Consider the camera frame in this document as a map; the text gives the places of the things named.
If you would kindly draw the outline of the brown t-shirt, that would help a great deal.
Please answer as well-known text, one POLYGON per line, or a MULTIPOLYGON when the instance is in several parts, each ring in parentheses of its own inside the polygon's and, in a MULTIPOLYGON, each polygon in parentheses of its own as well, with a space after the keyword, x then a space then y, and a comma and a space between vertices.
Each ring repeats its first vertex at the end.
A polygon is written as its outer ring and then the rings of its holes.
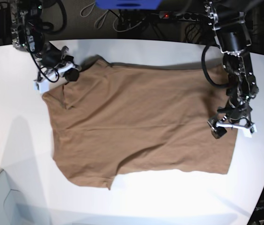
POLYGON ((53 160, 77 185, 111 188, 119 174, 178 169, 226 174, 237 136, 212 136, 208 119, 227 101, 201 69, 169 70, 98 58, 77 81, 42 96, 53 160))

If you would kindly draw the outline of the blue plastic box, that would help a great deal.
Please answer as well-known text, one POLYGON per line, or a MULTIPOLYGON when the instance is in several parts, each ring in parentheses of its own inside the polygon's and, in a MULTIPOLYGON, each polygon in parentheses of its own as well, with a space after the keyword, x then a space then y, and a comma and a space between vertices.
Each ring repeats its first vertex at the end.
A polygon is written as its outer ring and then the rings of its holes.
POLYGON ((96 0, 101 9, 157 9, 161 0, 96 0))

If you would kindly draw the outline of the black power strip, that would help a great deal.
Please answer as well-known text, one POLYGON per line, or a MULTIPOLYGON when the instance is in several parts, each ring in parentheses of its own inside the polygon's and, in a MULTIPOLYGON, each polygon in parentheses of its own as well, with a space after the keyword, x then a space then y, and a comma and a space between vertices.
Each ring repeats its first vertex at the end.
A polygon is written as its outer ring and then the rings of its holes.
POLYGON ((184 13, 181 15, 176 15, 173 12, 161 11, 158 13, 160 19, 172 20, 172 21, 184 21, 184 22, 196 22, 205 18, 204 15, 197 13, 184 13))

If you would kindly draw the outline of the grey bin at corner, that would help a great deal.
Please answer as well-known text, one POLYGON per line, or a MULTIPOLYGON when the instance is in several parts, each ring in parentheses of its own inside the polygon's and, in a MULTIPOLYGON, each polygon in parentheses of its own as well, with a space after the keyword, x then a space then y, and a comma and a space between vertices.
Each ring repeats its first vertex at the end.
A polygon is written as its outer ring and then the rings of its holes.
POLYGON ((16 201, 18 190, 11 189, 4 170, 0 171, 0 225, 24 225, 26 220, 16 201))

